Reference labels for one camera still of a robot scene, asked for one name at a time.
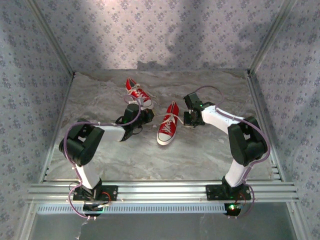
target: white wall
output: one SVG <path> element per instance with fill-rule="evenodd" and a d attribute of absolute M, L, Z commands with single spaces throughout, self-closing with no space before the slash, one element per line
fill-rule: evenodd
<path fill-rule="evenodd" d="M 248 69 L 282 0 L 37 0 L 74 71 Z"/>
<path fill-rule="evenodd" d="M 320 239 L 320 2 L 298 0 L 257 71 L 288 181 Z"/>
<path fill-rule="evenodd" d="M 24 1 L 0 1 L 0 239 L 13 239 L 29 183 L 39 180 L 65 73 Z"/>

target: white shoelace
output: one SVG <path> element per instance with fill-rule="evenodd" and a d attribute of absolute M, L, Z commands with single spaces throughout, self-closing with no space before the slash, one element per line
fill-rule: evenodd
<path fill-rule="evenodd" d="M 147 99 L 147 96 L 141 94 L 140 91 L 138 91 L 139 89 L 142 91 L 140 84 L 135 84 L 133 87 L 131 87 L 130 90 L 128 90 L 128 94 L 132 94 L 134 92 L 137 98 L 142 98 L 143 101 L 145 101 Z"/>
<path fill-rule="evenodd" d="M 173 113 L 167 113 L 164 116 L 170 116 L 168 119 L 164 120 L 161 124 L 165 124 L 163 126 L 163 131 L 165 131 L 166 133 L 171 133 L 171 122 L 173 122 L 174 125 L 177 125 L 176 123 L 176 119 L 175 117 L 177 117 L 177 119 L 182 123 L 182 125 L 184 124 L 184 122 L 180 119 L 180 117 L 178 117 L 177 115 L 173 114 Z"/>

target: red sneaker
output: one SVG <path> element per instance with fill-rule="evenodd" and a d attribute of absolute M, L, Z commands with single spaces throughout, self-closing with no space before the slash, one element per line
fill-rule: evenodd
<path fill-rule="evenodd" d="M 176 102 L 172 102 L 167 109 L 162 124 L 160 125 L 159 131 L 156 135 L 156 140 L 160 145 L 169 144 L 176 135 L 178 120 L 182 121 L 179 117 L 179 107 Z"/>
<path fill-rule="evenodd" d="M 125 88 L 128 91 L 128 94 L 136 97 L 142 98 L 143 105 L 141 106 L 141 110 L 144 109 L 153 109 L 154 103 L 152 102 L 151 98 L 145 91 L 137 84 L 132 78 L 128 78 L 125 83 Z"/>

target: aluminum rail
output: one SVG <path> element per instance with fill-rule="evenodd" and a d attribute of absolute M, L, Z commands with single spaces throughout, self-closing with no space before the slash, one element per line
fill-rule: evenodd
<path fill-rule="evenodd" d="M 293 182 L 248 181 L 257 203 L 297 202 Z M 121 203 L 232 203 L 233 201 L 207 201 L 206 185 L 220 185 L 221 181 L 108 181 L 103 185 L 117 185 L 117 201 Z M 66 203 L 72 182 L 45 182 L 29 188 L 26 201 L 33 204 Z"/>

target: marble floor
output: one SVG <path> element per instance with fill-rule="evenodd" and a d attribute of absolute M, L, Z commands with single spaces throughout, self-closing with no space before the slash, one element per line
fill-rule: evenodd
<path fill-rule="evenodd" d="M 93 157 L 102 180 L 220 180 L 229 170 L 232 156 L 228 136 L 212 125 L 190 128 L 177 125 L 175 139 L 167 146 L 157 143 L 158 127 L 168 106 L 176 101 L 183 119 L 187 110 L 183 97 L 203 85 L 218 87 L 226 97 L 221 108 L 231 114 L 255 116 L 255 108 L 244 72 L 223 71 L 109 71 L 76 73 L 55 141 L 46 180 L 70 180 L 76 175 L 58 146 L 67 128 L 79 118 L 112 123 L 124 114 L 125 82 L 135 79 L 154 101 L 155 117 L 143 131 L 127 141 L 101 141 Z M 217 103 L 212 88 L 198 92 L 203 102 Z M 250 179 L 272 176 L 269 160 L 257 164 Z"/>

